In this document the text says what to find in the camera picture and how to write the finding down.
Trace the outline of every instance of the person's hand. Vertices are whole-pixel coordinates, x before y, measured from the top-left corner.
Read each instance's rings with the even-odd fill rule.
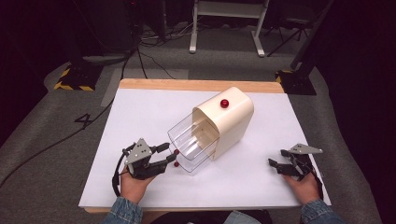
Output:
[[[145,195],[147,186],[154,178],[155,176],[145,180],[132,178],[125,166],[122,170],[122,175],[120,178],[120,196],[126,198],[132,203],[138,204],[140,200],[142,200],[143,195]]]
[[[301,181],[297,181],[289,175],[282,176],[286,182],[288,182],[290,187],[293,189],[294,195],[302,204],[307,204],[320,199],[317,180],[311,173],[306,175]]]

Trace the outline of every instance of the transparent container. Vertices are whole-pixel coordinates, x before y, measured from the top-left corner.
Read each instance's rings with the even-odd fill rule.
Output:
[[[169,130],[168,135],[172,142],[171,152],[179,151],[177,162],[188,173],[196,171],[210,158],[219,140],[219,131],[200,110],[194,110]]]

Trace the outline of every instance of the chair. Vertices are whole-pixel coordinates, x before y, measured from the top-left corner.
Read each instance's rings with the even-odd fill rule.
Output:
[[[267,57],[270,57],[278,49],[288,43],[292,38],[298,35],[297,40],[300,40],[302,33],[308,37],[306,33],[307,29],[312,29],[315,22],[318,20],[322,14],[324,8],[326,7],[325,1],[318,0],[276,0],[279,19],[271,27],[271,29],[264,35],[268,35],[271,31],[278,28],[280,33],[280,38],[282,43],[273,49]],[[280,27],[286,29],[297,29],[289,38],[283,39]]]

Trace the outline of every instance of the red knob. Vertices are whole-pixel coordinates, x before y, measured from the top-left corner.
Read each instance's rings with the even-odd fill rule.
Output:
[[[221,102],[220,102],[221,108],[227,108],[229,105],[230,105],[230,103],[226,99],[221,100]]]

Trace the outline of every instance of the denim sleeve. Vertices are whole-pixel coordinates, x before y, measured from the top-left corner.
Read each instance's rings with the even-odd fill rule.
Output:
[[[345,223],[322,200],[315,200],[304,205],[301,209],[301,214],[305,224]]]
[[[138,224],[142,221],[143,211],[139,205],[118,197],[107,214],[103,224]]]

